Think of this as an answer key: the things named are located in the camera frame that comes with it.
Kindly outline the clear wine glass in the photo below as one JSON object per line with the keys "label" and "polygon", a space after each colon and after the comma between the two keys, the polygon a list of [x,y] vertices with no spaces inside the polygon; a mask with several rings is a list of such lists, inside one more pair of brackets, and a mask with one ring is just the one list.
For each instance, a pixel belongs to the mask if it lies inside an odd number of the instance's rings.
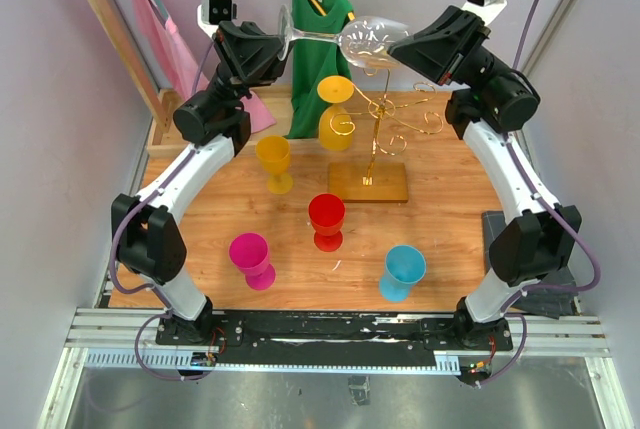
{"label": "clear wine glass", "polygon": [[399,65],[389,55],[390,47],[411,35],[403,23],[377,16],[357,17],[339,33],[304,31],[294,27],[291,11],[282,6],[279,12],[279,38],[283,47],[278,54],[285,60],[293,43],[309,40],[335,44],[345,60],[363,69],[391,69]]}

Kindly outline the yellow goblet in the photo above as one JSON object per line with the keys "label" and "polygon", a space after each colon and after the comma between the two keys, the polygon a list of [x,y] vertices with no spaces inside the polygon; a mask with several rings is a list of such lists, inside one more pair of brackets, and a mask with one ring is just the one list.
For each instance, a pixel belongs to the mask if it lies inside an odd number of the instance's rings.
{"label": "yellow goblet", "polygon": [[256,155],[268,173],[267,188],[273,194],[286,194],[293,188],[293,178],[288,173],[291,149],[282,136],[266,136],[256,145]]}
{"label": "yellow goblet", "polygon": [[353,84],[343,76],[328,76],[318,84],[317,93],[328,104],[319,121],[319,143],[329,151],[345,151],[351,146],[355,129],[343,103],[353,95]]}

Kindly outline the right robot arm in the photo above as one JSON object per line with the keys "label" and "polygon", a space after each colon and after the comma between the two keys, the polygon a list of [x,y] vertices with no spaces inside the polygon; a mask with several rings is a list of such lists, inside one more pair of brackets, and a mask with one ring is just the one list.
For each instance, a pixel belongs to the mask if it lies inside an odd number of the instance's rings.
{"label": "right robot arm", "polygon": [[480,161],[502,205],[506,226],[489,247],[490,268],[460,299],[444,331],[466,349],[502,333],[507,309],[567,264],[582,222],[576,207],[561,205],[547,190],[512,136],[533,117],[540,96],[524,74],[485,48],[489,34],[480,16],[450,5],[388,50],[439,86],[459,84],[446,121]]}

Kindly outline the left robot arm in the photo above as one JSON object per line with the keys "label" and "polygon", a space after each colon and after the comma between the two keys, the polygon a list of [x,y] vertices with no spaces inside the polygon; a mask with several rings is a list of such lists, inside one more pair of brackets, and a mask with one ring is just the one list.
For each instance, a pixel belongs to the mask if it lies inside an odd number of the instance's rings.
{"label": "left robot arm", "polygon": [[167,310],[167,324],[195,345],[213,335],[213,305],[185,267],[179,224],[206,183],[247,144],[250,91],[273,84],[289,52],[285,33],[267,34],[253,22],[221,22],[212,46],[219,57],[214,76],[173,113],[186,148],[152,184],[134,196],[118,195],[111,205],[114,287],[129,291],[117,278],[118,266],[140,276],[144,282],[136,289],[151,290]]}

